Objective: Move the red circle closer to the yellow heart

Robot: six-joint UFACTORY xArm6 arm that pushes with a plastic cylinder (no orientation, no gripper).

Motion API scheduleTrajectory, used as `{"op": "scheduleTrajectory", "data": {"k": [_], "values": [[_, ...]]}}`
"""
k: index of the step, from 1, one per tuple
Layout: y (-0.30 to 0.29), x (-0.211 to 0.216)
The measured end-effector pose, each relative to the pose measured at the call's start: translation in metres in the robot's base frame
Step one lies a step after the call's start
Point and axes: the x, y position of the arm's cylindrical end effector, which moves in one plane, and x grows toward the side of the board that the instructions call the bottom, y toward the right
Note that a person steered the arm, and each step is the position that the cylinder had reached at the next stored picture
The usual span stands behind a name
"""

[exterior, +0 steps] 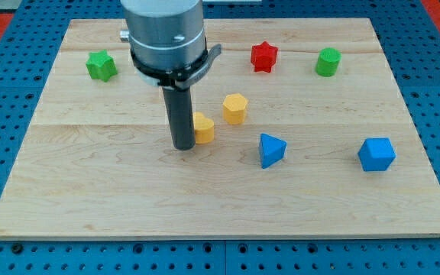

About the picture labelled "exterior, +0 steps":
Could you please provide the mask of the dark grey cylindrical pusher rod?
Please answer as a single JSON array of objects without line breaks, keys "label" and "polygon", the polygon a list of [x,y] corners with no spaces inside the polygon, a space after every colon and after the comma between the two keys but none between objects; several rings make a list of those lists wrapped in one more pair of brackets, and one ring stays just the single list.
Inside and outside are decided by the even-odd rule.
[{"label": "dark grey cylindrical pusher rod", "polygon": [[177,150],[189,150],[196,144],[190,90],[171,87],[162,90],[173,146]]}]

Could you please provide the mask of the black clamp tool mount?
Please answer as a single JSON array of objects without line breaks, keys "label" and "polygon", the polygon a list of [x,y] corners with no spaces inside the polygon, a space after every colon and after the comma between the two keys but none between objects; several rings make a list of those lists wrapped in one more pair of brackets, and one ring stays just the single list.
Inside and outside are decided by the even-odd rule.
[{"label": "black clamp tool mount", "polygon": [[188,66],[177,70],[159,70],[146,66],[130,50],[131,58],[141,78],[152,86],[172,87],[184,90],[196,84],[210,70],[216,57],[222,54],[221,44],[216,44],[210,50],[204,49],[199,59]]}]

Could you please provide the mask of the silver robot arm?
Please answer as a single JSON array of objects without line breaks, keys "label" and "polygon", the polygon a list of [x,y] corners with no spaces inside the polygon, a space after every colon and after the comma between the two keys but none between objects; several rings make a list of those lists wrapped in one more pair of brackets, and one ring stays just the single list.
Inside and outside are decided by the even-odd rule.
[{"label": "silver robot arm", "polygon": [[203,78],[222,46],[207,47],[201,0],[121,0],[127,41],[141,76],[163,90],[173,146],[195,146],[190,87]]}]

